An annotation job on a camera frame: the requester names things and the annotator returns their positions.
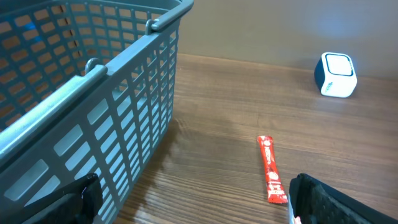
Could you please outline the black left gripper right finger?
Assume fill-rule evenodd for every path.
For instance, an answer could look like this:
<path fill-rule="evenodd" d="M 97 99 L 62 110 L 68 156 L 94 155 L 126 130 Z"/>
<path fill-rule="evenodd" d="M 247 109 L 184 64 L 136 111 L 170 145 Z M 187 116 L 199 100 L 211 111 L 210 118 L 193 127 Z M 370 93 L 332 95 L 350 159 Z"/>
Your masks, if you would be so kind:
<path fill-rule="evenodd" d="M 396 219 L 304 173 L 290 181 L 288 199 L 290 224 L 397 224 Z"/>

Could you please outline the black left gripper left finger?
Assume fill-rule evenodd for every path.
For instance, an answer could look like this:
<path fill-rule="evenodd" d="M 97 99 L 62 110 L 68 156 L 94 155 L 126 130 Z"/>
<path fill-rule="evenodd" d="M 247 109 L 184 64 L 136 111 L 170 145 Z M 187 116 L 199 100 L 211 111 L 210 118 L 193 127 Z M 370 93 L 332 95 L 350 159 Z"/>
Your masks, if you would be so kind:
<path fill-rule="evenodd" d="M 18 222 L 93 223 L 102 205 L 100 179 L 89 173 L 28 205 L 18 214 Z"/>

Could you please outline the red snack bar wrapper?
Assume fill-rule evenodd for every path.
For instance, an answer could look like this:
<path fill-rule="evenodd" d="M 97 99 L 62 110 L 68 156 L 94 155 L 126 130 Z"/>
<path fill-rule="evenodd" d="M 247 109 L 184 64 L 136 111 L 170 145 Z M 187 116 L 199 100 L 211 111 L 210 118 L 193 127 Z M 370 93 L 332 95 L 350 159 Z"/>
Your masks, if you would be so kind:
<path fill-rule="evenodd" d="M 267 186 L 269 203 L 287 203 L 288 198 L 280 181 L 279 171 L 274 156 L 274 140 L 271 136 L 258 136 L 257 142 L 261 148 L 262 160 Z"/>

